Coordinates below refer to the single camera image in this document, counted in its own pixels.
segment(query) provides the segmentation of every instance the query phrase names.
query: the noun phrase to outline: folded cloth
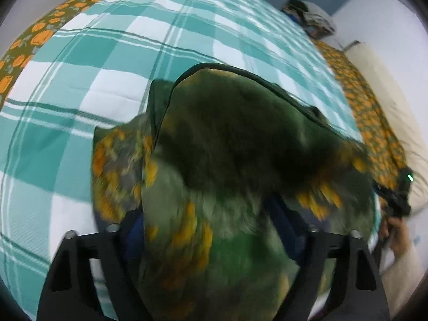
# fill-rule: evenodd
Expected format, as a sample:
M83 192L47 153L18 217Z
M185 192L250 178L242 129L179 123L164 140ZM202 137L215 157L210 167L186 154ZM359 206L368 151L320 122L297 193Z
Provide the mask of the folded cloth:
M94 209L100 228L144 212L134 283L155 320L271 320L299 267L262 199L279 194L306 223L367 240L368 163L362 144L279 86L199 64L153 81L146 113L96 129Z

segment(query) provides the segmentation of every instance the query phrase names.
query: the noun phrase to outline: metal bolt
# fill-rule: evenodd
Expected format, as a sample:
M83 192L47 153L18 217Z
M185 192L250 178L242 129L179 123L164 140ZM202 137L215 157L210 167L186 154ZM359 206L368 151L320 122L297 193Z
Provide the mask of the metal bolt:
M109 233L115 233L120 229L120 225L118 223L112 223L107 226L106 231Z
M65 239L72 239L72 238L75 238L77 235L78 235L78 234L77 234L77 232L76 232L76 231L67 231L67 232L64 234L64 238L65 238Z
M309 231L311 231L312 233L318 233L320 230L316 225L309 225Z
M349 232L349 234L350 234L353 238L355 238L355 239L361 239L361 238L362 238L361 233L360 233L358 230L356 230L356 229L352 229L352 230Z

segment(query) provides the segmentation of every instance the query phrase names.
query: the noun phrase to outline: bed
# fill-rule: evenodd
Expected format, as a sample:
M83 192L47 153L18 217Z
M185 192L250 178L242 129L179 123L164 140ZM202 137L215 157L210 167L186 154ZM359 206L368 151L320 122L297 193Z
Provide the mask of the bed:
M69 0L30 26L0 62L0 276L24 311L35 319L64 233L97 231L90 194L94 128L144 112L155 78L174 81L201 62L246 69L316 106L372 153L399 161L385 152L393 134L372 148L373 134L361 125L351 91L364 87L363 79L347 83L339 74L348 70L330 61L333 51L316 46L262 0ZM378 129L386 138L387 127ZM399 144L396 150L403 155ZM394 182L394 169L376 158L378 180ZM96 287L103 308L113 312L102 276Z

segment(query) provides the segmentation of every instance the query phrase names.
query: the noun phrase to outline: wall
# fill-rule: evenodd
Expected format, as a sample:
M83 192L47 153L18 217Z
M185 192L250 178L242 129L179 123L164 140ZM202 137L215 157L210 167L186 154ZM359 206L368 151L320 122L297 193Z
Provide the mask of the wall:
M418 17L398 0L350 0L333 19L337 35L327 43L371 46L401 86L428 145L428 34Z
M0 26L0 58L29 25L65 0L17 0Z

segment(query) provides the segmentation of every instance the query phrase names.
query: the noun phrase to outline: checkered bedsheet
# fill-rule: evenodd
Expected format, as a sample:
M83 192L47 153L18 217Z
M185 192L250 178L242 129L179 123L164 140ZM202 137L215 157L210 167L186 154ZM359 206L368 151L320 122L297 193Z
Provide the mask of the checkered bedsheet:
M0 276L32 318L64 232L96 231L89 189L95 126L131 120L145 111L151 80L175 80L201 62L278 83L360 139L320 53L266 2L101 0L36 53L0 112Z

